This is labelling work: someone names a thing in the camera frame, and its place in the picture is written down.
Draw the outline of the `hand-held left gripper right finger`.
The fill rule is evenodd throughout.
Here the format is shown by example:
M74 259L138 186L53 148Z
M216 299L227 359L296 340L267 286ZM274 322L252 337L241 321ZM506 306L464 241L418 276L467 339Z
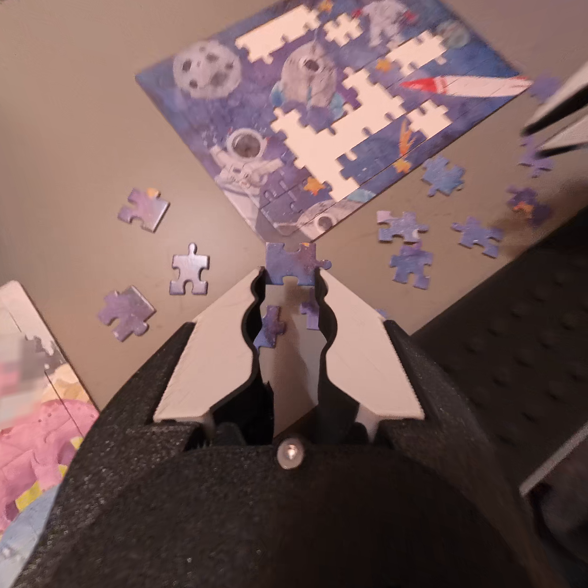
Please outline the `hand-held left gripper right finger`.
M390 336L393 324L327 270L315 273L319 330L318 442L373 442L381 422L425 412Z

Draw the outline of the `blue jigsaw piece orange mark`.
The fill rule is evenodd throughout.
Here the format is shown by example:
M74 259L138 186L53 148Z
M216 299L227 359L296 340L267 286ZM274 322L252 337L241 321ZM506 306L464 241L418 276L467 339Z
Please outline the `blue jigsaw piece orange mark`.
M540 202L535 190L530 187L508 187L507 194L511 197L506 205L514 213L524 217L527 224L536 229L549 220L553 210L549 204Z

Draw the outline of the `space jigsaw puzzle board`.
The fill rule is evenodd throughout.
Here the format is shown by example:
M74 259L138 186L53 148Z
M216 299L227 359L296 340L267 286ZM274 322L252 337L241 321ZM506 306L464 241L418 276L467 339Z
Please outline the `space jigsaw puzzle board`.
M442 1L281 1L136 80L264 242L319 238L534 84Z

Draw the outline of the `blue jigsaw piece orange corner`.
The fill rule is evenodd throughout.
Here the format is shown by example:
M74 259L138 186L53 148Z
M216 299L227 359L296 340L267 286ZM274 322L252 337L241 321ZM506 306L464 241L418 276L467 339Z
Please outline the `blue jigsaw piece orange corner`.
M170 202L163 199L158 190L133 188L117 218L127 224L137 220L144 231L155 233L169 207Z

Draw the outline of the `colourful jigsaw puzzle board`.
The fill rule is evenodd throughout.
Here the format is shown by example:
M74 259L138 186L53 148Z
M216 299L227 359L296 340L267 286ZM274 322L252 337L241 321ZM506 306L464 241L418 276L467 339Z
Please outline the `colourful jigsaw puzzle board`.
M35 547L98 410L17 281L1 286L1 582Z

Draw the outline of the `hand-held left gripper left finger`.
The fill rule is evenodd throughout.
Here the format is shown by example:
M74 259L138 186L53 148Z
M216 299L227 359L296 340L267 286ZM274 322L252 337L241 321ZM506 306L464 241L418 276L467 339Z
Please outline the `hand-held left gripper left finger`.
M153 414L155 423L233 423L247 442L268 440L268 387L254 345L266 270L255 268L192 321L194 328Z

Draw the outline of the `beige desk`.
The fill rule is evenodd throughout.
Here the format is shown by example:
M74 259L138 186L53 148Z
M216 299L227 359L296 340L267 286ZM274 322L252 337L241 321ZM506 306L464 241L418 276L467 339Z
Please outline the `beige desk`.
M273 1L5 1L1 3L1 283L20 282L102 409L132 373L265 260L264 243L136 84L135 74ZM443 151L465 168L452 196L426 196L422 172L378 195L318 240L332 273L408 333L587 205L587 152L554 158L531 182L517 164L519 131L537 106L527 93ZM540 227L506 205L530 187L553 210ZM170 207L155 233L117 218L133 188ZM413 212L434 254L429 288L393 281L401 237L379 242L376 213ZM451 224L475 217L504 231L492 259L459 244ZM208 255L206 295L170 295L174 254ZM156 309L142 336L119 342L97 314L134 285Z

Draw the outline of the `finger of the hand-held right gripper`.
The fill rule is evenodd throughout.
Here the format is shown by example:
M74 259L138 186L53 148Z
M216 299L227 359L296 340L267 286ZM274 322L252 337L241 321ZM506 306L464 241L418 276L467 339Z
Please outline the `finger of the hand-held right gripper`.
M568 117L587 105L587 63L585 62L531 116L524 126L524 136Z
M552 136L537 148L537 153L545 158L583 149L587 149L587 117L583 117Z

